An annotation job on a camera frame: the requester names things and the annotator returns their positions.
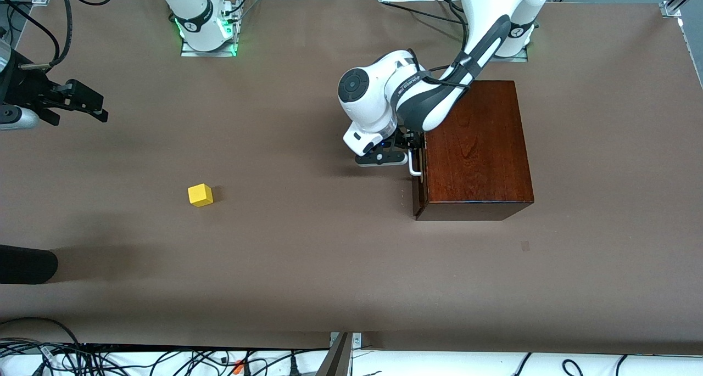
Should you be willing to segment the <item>black cylinder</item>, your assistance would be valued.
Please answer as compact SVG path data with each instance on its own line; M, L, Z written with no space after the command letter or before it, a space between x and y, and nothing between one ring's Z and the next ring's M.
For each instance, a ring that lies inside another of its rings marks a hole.
M47 283L58 264L52 251L0 244L0 284Z

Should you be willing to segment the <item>dark brown wooden cabinet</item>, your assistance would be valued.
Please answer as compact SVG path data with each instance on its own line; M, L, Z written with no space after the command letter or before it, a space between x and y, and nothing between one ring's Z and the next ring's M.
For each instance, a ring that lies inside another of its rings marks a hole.
M502 221L534 204L516 85L475 81L424 133L428 198L419 221Z

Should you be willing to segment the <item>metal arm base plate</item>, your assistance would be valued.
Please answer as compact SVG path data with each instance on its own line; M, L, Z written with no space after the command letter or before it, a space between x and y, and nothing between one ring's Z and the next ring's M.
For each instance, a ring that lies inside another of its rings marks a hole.
M527 63L529 61L527 55L527 46L520 50L508 48L506 45L501 46L490 61L498 63Z
M196 18L176 16L183 57L234 57L237 53L241 9L226 0L206 0Z

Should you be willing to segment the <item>yellow block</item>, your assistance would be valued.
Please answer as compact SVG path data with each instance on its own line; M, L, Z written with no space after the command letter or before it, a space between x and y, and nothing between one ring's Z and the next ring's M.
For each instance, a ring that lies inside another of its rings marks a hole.
M213 189L201 183L187 188L189 203L195 207L204 207L214 203Z

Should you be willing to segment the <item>light wood drawer white handle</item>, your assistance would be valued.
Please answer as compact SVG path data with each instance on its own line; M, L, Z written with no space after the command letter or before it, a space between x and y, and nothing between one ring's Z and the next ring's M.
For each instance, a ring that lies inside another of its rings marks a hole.
M420 220L428 201L425 150L413 149L409 154L409 171L412 180L412 215Z

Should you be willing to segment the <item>aluminium frame post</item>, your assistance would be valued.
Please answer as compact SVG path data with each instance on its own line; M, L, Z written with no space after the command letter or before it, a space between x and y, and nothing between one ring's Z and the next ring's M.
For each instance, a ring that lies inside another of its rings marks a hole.
M331 333L331 348L315 376L351 376L353 351L361 347L361 333Z

